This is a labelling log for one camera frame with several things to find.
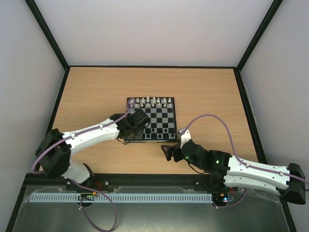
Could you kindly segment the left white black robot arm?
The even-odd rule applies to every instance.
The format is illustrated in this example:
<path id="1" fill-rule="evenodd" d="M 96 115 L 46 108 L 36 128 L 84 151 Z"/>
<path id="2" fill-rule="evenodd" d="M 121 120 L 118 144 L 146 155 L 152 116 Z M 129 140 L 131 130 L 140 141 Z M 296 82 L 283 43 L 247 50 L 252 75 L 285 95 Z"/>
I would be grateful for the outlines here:
<path id="1" fill-rule="evenodd" d="M 47 133 L 35 153 L 36 163 L 40 164 L 42 171 L 33 173 L 43 173 L 48 179 L 64 177 L 83 184 L 92 174 L 86 164 L 71 159 L 74 154 L 104 141 L 134 136 L 148 123 L 150 118 L 147 114 L 142 109 L 136 109 L 132 113 L 114 114 L 81 130 L 61 133 L 53 129 Z"/>

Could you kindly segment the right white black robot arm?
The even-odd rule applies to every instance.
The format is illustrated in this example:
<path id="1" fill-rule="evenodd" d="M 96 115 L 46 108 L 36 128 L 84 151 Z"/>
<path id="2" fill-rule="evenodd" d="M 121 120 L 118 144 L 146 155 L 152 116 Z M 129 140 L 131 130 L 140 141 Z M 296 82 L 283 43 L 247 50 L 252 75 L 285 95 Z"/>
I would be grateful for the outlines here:
<path id="1" fill-rule="evenodd" d="M 215 189 L 248 188 L 271 192 L 289 203 L 306 203 L 305 175 L 300 165 L 272 166 L 245 159 L 217 150 L 206 150 L 188 140 L 184 144 L 162 145 L 168 161 L 185 160 L 189 166 L 210 174 Z"/>

